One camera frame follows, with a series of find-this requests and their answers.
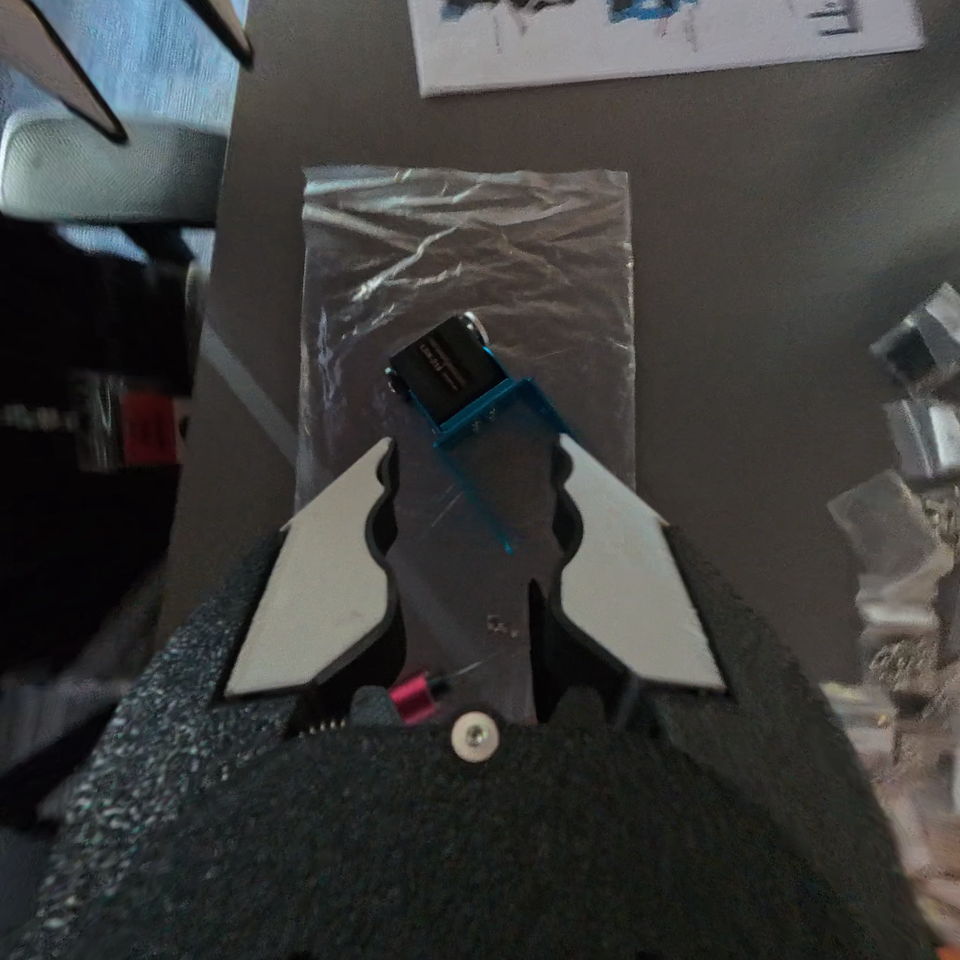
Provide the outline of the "person's black top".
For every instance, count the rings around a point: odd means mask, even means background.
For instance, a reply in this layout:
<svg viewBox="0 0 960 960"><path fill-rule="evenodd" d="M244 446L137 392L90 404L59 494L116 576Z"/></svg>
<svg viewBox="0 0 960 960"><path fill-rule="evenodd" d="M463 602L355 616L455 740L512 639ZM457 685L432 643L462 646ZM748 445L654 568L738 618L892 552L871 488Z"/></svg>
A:
<svg viewBox="0 0 960 960"><path fill-rule="evenodd" d="M2 829L33 833L150 656L191 388L186 272L2 218Z"/></svg>

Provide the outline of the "pile of small hardware bags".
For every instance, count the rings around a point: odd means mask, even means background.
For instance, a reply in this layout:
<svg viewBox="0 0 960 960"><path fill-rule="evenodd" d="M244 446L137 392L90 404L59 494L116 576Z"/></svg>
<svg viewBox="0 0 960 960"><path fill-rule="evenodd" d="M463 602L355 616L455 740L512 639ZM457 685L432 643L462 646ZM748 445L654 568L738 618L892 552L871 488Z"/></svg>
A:
<svg viewBox="0 0 960 960"><path fill-rule="evenodd" d="M858 561L858 683L822 685L929 918L958 939L959 296L943 282L870 345L896 465L827 509Z"/></svg>

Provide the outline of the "black servo with blue bracket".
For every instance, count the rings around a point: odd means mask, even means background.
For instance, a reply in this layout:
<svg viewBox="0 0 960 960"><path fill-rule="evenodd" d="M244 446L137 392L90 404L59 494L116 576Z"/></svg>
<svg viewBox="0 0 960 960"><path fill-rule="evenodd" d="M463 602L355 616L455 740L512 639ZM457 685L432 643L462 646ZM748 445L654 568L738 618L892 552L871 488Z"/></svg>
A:
<svg viewBox="0 0 960 960"><path fill-rule="evenodd" d="M470 311L405 344L390 356L384 376L390 390L422 415L438 462L499 546L515 556L524 537L497 494L506 492L506 468L534 453L537 435L572 432L551 398L535 378L510 373Z"/></svg>

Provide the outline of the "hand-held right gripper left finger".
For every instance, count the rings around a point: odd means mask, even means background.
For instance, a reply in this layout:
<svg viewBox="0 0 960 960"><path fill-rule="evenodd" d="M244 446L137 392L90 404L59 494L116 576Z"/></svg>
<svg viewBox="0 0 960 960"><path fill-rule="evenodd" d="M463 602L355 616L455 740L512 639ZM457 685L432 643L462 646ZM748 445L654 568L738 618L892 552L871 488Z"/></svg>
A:
<svg viewBox="0 0 960 960"><path fill-rule="evenodd" d="M350 700L399 678L406 631L389 560L399 489L398 446L381 438L289 520L225 699L314 690Z"/></svg>

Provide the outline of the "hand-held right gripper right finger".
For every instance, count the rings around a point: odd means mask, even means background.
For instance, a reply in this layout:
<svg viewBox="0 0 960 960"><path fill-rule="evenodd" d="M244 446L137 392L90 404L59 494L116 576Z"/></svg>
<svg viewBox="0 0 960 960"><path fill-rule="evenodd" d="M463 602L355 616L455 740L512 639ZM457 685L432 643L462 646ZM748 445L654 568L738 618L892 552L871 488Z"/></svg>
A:
<svg viewBox="0 0 960 960"><path fill-rule="evenodd" d="M592 691L611 727L657 725L649 695L728 697L669 525L570 434L551 454L559 558L528 588L534 716Z"/></svg>

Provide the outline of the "red electric screwdriver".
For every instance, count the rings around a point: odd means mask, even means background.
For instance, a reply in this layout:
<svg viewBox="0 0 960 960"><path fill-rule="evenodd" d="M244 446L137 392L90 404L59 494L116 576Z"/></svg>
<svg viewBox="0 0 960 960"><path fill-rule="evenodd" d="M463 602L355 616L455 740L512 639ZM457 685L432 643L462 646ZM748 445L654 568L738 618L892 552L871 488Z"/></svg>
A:
<svg viewBox="0 0 960 960"><path fill-rule="evenodd" d="M404 726L422 725L439 715L442 704L450 699L463 678L484 665L485 660L479 659L453 670L420 670L390 687L390 701Z"/></svg>

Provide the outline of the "printed instruction sheet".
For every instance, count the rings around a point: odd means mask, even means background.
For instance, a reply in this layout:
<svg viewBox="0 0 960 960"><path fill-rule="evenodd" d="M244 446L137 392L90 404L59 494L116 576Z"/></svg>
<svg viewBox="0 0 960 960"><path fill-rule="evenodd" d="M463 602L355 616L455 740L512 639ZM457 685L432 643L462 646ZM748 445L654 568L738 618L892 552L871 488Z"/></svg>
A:
<svg viewBox="0 0 960 960"><path fill-rule="evenodd" d="M409 1L424 98L911 52L911 1Z"/></svg>

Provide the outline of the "clear plastic bag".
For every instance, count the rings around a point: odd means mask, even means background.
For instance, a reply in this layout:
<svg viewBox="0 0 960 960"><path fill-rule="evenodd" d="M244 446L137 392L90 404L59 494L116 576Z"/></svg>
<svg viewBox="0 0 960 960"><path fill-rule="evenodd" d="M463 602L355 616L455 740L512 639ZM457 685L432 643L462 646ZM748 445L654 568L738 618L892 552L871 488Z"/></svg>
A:
<svg viewBox="0 0 960 960"><path fill-rule="evenodd" d="M295 504L377 441L399 452L389 561L407 636L403 675L485 664L442 704L533 719L527 590L559 558L550 482L557 439L506 467L507 555L388 386L390 357L474 313L505 368L531 377L574 438L628 486L637 463L634 256L627 174L319 167L307 173ZM516 640L486 630L498 615Z"/></svg>

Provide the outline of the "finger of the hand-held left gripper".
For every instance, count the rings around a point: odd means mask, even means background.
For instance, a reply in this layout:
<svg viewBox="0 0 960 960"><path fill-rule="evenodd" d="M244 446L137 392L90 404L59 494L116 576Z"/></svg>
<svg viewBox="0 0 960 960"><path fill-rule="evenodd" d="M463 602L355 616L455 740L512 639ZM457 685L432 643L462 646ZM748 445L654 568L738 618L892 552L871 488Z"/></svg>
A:
<svg viewBox="0 0 960 960"><path fill-rule="evenodd" d="M112 143L128 143L125 126L34 2L1 2L1 60Z"/></svg>
<svg viewBox="0 0 960 960"><path fill-rule="evenodd" d="M242 68L255 63L255 51L244 23L232 1L185 1Z"/></svg>

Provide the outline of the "grey office chair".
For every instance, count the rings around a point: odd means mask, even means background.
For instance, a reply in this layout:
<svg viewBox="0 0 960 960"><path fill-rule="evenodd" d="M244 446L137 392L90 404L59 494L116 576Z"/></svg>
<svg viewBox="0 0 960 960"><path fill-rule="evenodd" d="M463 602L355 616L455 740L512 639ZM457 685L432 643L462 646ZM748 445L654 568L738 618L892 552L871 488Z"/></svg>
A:
<svg viewBox="0 0 960 960"><path fill-rule="evenodd" d="M116 144L76 116L19 110L1 147L1 210L46 224L215 225L229 138L172 121L126 123Z"/></svg>

